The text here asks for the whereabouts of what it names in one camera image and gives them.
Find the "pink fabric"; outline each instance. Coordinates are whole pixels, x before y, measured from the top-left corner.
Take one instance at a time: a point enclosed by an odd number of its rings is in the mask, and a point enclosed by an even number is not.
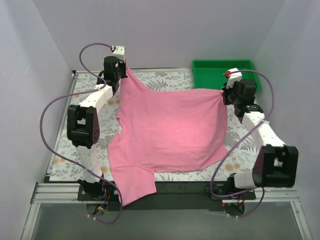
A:
[[[123,205],[156,192],[154,173],[204,169],[227,153],[222,91],[153,91],[128,69],[117,113],[122,132],[108,145]]]

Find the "green container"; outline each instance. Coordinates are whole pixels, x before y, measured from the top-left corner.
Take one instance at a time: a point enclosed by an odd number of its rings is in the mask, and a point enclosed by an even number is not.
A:
[[[227,79],[224,73],[229,69],[254,70],[254,64],[250,60],[193,60],[192,70],[194,86],[196,89],[218,89],[221,90]],[[257,74],[253,72],[242,72],[243,79],[252,79],[256,82],[256,90],[260,90]]]

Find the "wire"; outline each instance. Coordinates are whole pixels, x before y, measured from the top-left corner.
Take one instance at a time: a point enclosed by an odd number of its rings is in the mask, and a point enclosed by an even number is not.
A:
[[[84,48],[81,49],[81,51],[80,51],[80,53],[79,53],[79,60],[80,60],[81,65],[83,66],[83,68],[84,68],[85,70],[87,70],[88,73],[90,73],[91,75],[95,76],[96,78],[101,79],[101,80],[103,81],[104,85],[103,85],[100,89],[97,88],[97,89],[93,89],[93,90],[89,90],[89,91],[76,92],[76,93],[71,93],[71,94],[67,94],[67,95],[63,95],[63,96],[59,96],[59,97],[55,98],[54,100],[52,100],[51,102],[49,102],[49,103],[47,104],[47,106],[45,106],[45,108],[43,109],[43,112],[42,112],[41,117],[40,117],[40,125],[39,125],[39,127],[40,127],[41,139],[42,139],[44,145],[46,146],[46,148],[49,149],[50,152],[52,152],[53,154],[57,155],[58,157],[66,160],[66,161],[68,161],[68,162],[70,162],[70,163],[73,163],[73,164],[75,164],[75,165],[78,165],[79,167],[81,167],[81,168],[83,168],[84,170],[88,171],[90,174],[92,174],[92,175],[95,176],[96,178],[98,178],[98,179],[106,182],[107,184],[113,186],[113,187],[118,191],[119,200],[120,200],[120,209],[119,209],[118,215],[116,216],[116,218],[115,218],[114,220],[112,220],[112,221],[105,221],[105,220],[103,220],[103,219],[96,218],[96,217],[94,217],[94,216],[92,216],[92,215],[89,215],[89,217],[91,217],[92,219],[95,219],[95,220],[97,220],[97,221],[99,221],[99,222],[101,222],[101,223],[104,223],[104,224],[113,224],[113,223],[115,223],[115,222],[119,219],[119,217],[120,217],[120,215],[121,215],[121,213],[122,213],[122,210],[123,210],[123,205],[122,205],[123,198],[122,198],[122,194],[121,194],[119,188],[118,188],[113,182],[108,181],[108,180],[104,179],[104,178],[101,177],[101,176],[98,176],[97,174],[95,174],[94,172],[92,172],[90,169],[87,169],[87,168],[86,168],[84,165],[82,165],[81,163],[76,162],[75,160],[69,159],[69,158],[67,158],[67,157],[59,154],[59,153],[56,152],[55,150],[53,150],[53,149],[48,145],[48,143],[47,143],[47,141],[46,141],[46,139],[45,139],[44,129],[43,129],[43,123],[44,123],[45,113],[46,113],[46,111],[48,110],[48,108],[49,108],[53,103],[55,103],[56,101],[58,101],[58,100],[60,100],[60,99],[67,98],[67,97],[71,97],[71,96],[75,96],[75,95],[82,95],[82,94],[94,93],[94,92],[100,91],[101,89],[103,89],[103,88],[106,87],[106,85],[107,85],[106,80],[104,80],[101,76],[98,76],[98,75],[94,74],[92,71],[90,71],[90,70],[84,65],[83,60],[82,60],[82,54],[83,54],[84,50],[86,50],[87,48],[89,48],[89,47],[91,47],[91,46],[94,46],[94,45],[105,46],[105,47],[108,47],[108,48],[112,49],[112,46],[107,45],[107,44],[105,44],[105,43],[94,42],[94,43],[91,43],[91,44],[89,44],[89,45],[87,45],[87,46],[85,46]]]
[[[230,154],[239,146],[240,143],[242,143],[249,135],[251,135],[256,129],[258,129],[267,119],[269,119],[270,115],[272,114],[272,112],[274,111],[274,108],[275,108],[275,91],[274,91],[274,88],[270,82],[270,80],[265,76],[263,75],[262,73],[256,71],[256,70],[251,70],[251,69],[242,69],[242,70],[237,70],[237,71],[233,71],[233,72],[230,72],[229,74],[235,74],[235,73],[241,73],[241,72],[251,72],[251,73],[255,73],[255,74],[258,74],[260,75],[261,77],[263,77],[266,82],[268,83],[269,87],[270,87],[270,90],[271,90],[271,108],[270,108],[270,111],[269,113],[264,117],[264,119],[262,119],[254,128],[252,128],[246,135],[244,135],[236,144],[234,144],[232,146],[232,148],[226,153],[226,155],[223,157],[223,159],[220,161],[220,163],[218,164],[217,168],[215,169],[213,175],[212,175],[212,178],[211,178],[211,181],[210,181],[210,186],[209,186],[209,190],[210,190],[210,193],[211,195],[213,195],[215,198],[229,198],[229,197],[234,197],[234,196],[238,196],[238,195],[241,195],[241,194],[245,194],[247,192],[249,192],[249,190],[242,190],[242,191],[239,191],[239,192],[235,192],[235,193],[231,193],[231,194],[225,194],[225,195],[217,195],[214,193],[213,191],[213,184],[214,184],[214,180],[215,180],[215,177],[218,173],[218,170],[221,168],[222,164],[227,160],[227,158],[230,156]],[[263,194],[262,194],[262,197],[261,197],[261,200],[260,202],[257,204],[257,206],[260,205],[260,203],[262,202],[262,199],[264,198],[265,196],[265,190],[263,189]]]

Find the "pink cloth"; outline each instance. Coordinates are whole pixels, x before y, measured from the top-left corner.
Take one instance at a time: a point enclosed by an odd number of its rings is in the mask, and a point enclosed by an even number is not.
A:
[[[156,192],[154,173],[207,168],[227,153],[221,90],[153,91],[128,69],[117,113],[122,132],[108,145],[123,205]]]

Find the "floral pattern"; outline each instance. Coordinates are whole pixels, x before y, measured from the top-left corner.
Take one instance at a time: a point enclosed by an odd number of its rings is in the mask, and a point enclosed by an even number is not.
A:
[[[133,71],[138,79],[148,88],[155,91],[185,91],[194,88],[194,79],[191,71]],[[95,87],[96,78],[88,73],[80,73],[75,80],[74,92],[88,91]],[[112,181],[112,173],[109,165],[108,144],[115,136],[118,129],[116,115],[119,106],[120,91],[107,101],[99,111],[100,138],[97,142],[98,163],[104,177]],[[76,95],[71,98],[71,104],[82,102],[88,95]],[[240,140],[248,131],[243,127],[234,114],[234,107],[227,106],[228,127],[223,141],[225,147],[229,150]],[[67,139],[67,124],[64,122],[62,134],[58,144],[58,153],[79,161],[79,155],[71,141]],[[216,180],[225,181],[231,173],[251,171],[258,152],[254,140],[248,137],[242,142],[235,151],[227,158],[221,166]],[[56,157],[53,161],[51,181],[76,181],[81,179],[84,170],[75,164]],[[199,171],[192,172],[166,172],[155,173],[156,181],[209,181],[219,162]]]

